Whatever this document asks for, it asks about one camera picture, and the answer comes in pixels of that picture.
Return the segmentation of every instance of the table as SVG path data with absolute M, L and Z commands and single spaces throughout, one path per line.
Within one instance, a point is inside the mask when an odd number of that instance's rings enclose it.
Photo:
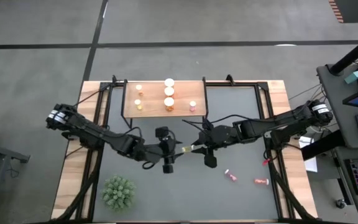
M 351 182 L 344 160 L 358 159 L 358 127 L 356 114 L 358 107 L 344 105 L 343 99 L 358 92 L 357 82 L 346 84 L 344 79 L 358 69 L 357 65 L 348 66 L 341 77 L 332 75 L 326 66 L 318 67 L 317 72 L 333 109 L 339 130 L 302 149 L 303 158 L 314 157 L 322 152 L 330 151 L 339 168 L 338 182 L 347 204 L 355 204 L 358 211 L 358 195 Z
M 270 98 L 272 102 L 274 114 L 280 114 L 290 110 L 290 105 L 288 102 L 287 93 L 285 91 L 284 82 L 281 80 L 256 80 L 256 81 L 244 81 L 244 82 L 267 82 L 270 90 Z M 83 88 L 81 91 L 80 100 L 86 98 L 90 94 L 94 93 L 99 89 L 101 82 L 84 82 Z M 101 98 L 102 106 L 98 111 L 99 116 L 95 116 L 95 107 L 98 97 L 95 95 L 90 99 L 86 100 L 84 103 L 78 106 L 78 112 L 83 114 L 87 119 L 94 119 L 96 117 L 104 117 L 104 108 L 106 106 L 107 95 L 103 95 Z M 267 116 L 267 103 L 265 97 L 262 97 L 262 103 L 264 104 L 264 114 Z M 70 142 L 68 146 L 67 153 L 74 151 L 78 148 L 78 142 Z M 53 207 L 52 218 L 57 218 L 63 211 L 69 206 L 71 201 L 74 199 L 75 195 L 78 193 L 81 181 L 85 169 L 85 160 L 87 155 L 86 149 L 81 149 L 75 154 L 72 154 L 68 157 L 63 165 L 62 177 L 60 179 L 57 196 L 55 199 L 55 205 Z M 313 196 L 311 194 L 310 185 L 308 182 L 308 177 L 305 170 L 305 165 L 303 163 L 301 152 L 297 149 L 287 147 L 283 151 L 283 160 L 285 163 L 285 170 L 288 177 L 288 183 L 300 203 L 306 208 L 306 210 L 317 217 L 316 208 L 313 201 Z M 284 217 L 289 217 L 289 212 L 287 210 L 287 203 L 284 195 L 280 192 L 280 204 L 283 208 Z M 90 191 L 85 197 L 85 202 L 83 206 L 84 213 L 82 218 L 88 217 L 87 213 L 89 208 L 90 200 Z

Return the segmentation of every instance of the floor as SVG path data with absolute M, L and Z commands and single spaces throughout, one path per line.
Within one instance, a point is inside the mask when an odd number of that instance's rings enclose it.
M 238 46 L 205 43 L 220 41 Z M 12 163 L 20 176 L 4 183 L 0 223 L 49 219 L 67 142 L 45 118 L 55 103 L 74 104 L 82 81 L 231 74 L 284 80 L 291 97 L 357 42 L 358 24 L 338 23 L 328 0 L 0 0 L 0 145 L 31 155 Z M 335 182 L 311 187 L 322 219 L 358 222 L 354 207 L 332 206 L 326 194 L 339 192 Z

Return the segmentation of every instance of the succulent plant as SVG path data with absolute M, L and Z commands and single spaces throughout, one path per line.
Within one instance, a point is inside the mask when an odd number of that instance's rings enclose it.
M 102 199 L 113 211 L 122 212 L 131 208 L 135 189 L 136 186 L 132 181 L 115 175 L 104 183 Z

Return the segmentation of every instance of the pink object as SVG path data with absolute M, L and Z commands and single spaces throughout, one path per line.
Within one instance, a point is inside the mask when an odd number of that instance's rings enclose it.
M 226 175 L 227 177 L 229 177 L 233 182 L 235 182 L 237 180 L 237 177 L 235 177 L 234 175 L 232 175 L 229 170 L 227 169 L 226 171 L 224 171 L 224 175 Z
M 269 184 L 268 178 L 266 178 L 266 179 L 255 179 L 254 182 L 255 182 L 255 184 L 264 184 L 264 185 Z
M 195 101 L 191 101 L 190 102 L 190 111 L 195 111 L 196 110 L 196 102 Z

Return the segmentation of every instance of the wooden shelf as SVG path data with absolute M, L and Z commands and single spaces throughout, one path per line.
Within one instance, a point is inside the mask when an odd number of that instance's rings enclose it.
M 142 85 L 140 96 L 136 85 Z M 170 116 L 204 116 L 206 102 L 203 81 L 175 81 L 174 110 L 167 111 L 164 105 L 165 85 L 163 81 L 130 82 L 126 84 L 124 99 L 125 118 L 150 118 Z M 142 110 L 138 110 L 135 100 L 141 100 Z M 190 111 L 190 101 L 196 102 L 196 110 Z

